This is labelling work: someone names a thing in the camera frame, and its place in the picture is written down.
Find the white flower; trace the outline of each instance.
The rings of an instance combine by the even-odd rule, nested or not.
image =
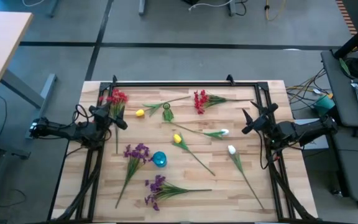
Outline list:
[[[222,129],[221,131],[223,132],[222,133],[223,136],[227,136],[229,134],[229,130],[227,129]]]
[[[236,153],[236,148],[232,145],[228,146],[230,154],[234,155]]]

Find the floor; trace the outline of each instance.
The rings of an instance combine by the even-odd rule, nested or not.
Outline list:
[[[137,13],[137,0],[61,0],[51,19],[46,16],[49,4],[45,0],[24,7],[20,1],[0,0],[0,11],[35,14],[9,69],[36,91],[49,73],[56,73],[46,117],[60,123],[70,120],[85,80],[111,80],[113,75],[119,80],[222,80],[231,74],[237,80],[281,79],[291,86],[322,68],[322,50],[351,37],[335,0],[287,0],[273,22],[265,21],[264,2],[256,0],[246,3],[243,17],[229,17],[224,7],[200,6],[188,12],[188,5],[177,0],[148,0],[144,17]],[[280,1],[271,1],[272,14],[279,7]],[[318,84],[329,88],[325,77]],[[27,196],[25,203],[0,208],[0,220],[44,221],[67,141],[24,139],[33,108],[2,85],[0,95],[8,110],[0,141],[32,153],[26,161],[0,155],[0,204],[21,199],[13,189]],[[0,101],[0,128],[3,106]],[[296,103],[293,109],[302,106]],[[294,116],[315,115],[299,110]],[[330,172],[316,169],[316,164],[308,162],[308,173],[319,217],[358,223],[356,205],[328,192]]]

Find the wooden table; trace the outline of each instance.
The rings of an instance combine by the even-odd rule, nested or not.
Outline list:
[[[50,74],[41,93],[37,93],[7,69],[31,19],[32,14],[28,12],[0,12],[0,82],[32,104],[36,108],[34,118],[38,118],[44,112],[56,75]],[[9,151],[24,158],[29,156],[29,152],[12,149],[1,143],[0,150]]]
[[[272,102],[279,108],[275,112],[277,122],[291,120],[291,110],[283,81],[268,81]],[[85,82],[80,104],[85,108],[95,105],[100,82]],[[208,87],[208,92],[226,98],[255,101],[251,87]],[[197,115],[192,99],[171,103],[174,122],[198,131],[230,130],[223,140],[194,134],[163,122],[162,109],[152,117],[137,118],[135,111],[143,103],[159,103],[174,98],[193,95],[194,87],[123,87],[129,101],[124,119],[128,129],[119,132],[119,154],[116,154],[115,137],[105,143],[101,176],[94,211],[94,222],[270,222],[277,221],[273,203],[272,186],[268,170],[259,164],[260,143],[256,133],[243,135],[245,125],[241,108],[256,119],[259,114],[250,101],[223,103],[210,107],[204,115]],[[182,133],[190,150],[212,171],[211,175],[194,160],[191,154],[171,145],[172,136]],[[126,145],[144,143],[153,152],[167,155],[167,166],[157,168],[148,163],[133,176],[117,209],[114,208],[126,175],[126,158],[122,152]],[[233,145],[241,154],[242,166],[251,186],[259,196],[262,210],[227,154],[227,146]],[[79,147],[71,142],[68,152]],[[302,153],[295,149],[284,150],[290,188],[300,203],[312,215],[317,216]],[[86,149],[66,158],[52,218],[61,215],[78,193],[85,164]],[[174,185],[188,189],[212,189],[211,192],[195,192],[178,195],[160,202],[160,211],[146,206],[144,197],[149,194],[145,179],[164,175]]]

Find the yellow flower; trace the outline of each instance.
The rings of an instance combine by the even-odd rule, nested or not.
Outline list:
[[[173,140],[175,143],[179,144],[181,142],[181,137],[179,136],[179,134],[175,134],[173,136]]]
[[[136,111],[136,116],[143,116],[143,115],[144,115],[144,110]]]

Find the desk leg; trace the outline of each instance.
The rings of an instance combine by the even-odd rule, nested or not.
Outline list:
[[[57,78],[55,74],[50,74],[47,81],[45,82],[41,94],[38,94],[36,91],[31,89],[31,87],[25,84],[19,77],[15,76],[9,70],[6,70],[3,78],[1,79],[1,83],[38,109],[34,117],[34,119],[36,119],[43,115],[48,103],[48,99],[52,94],[56,79]]]
[[[28,159],[30,156],[30,152],[21,149],[16,149],[14,147],[1,143],[0,143],[0,151],[11,153],[14,156],[19,156],[21,159]]]
[[[229,16],[235,16],[236,15],[236,1],[231,1],[229,4]]]
[[[55,16],[56,8],[59,5],[60,0],[52,0],[50,3],[50,9],[48,11],[48,16],[53,18]]]
[[[146,5],[146,0],[139,0],[139,15],[140,16],[144,15],[145,5]]]

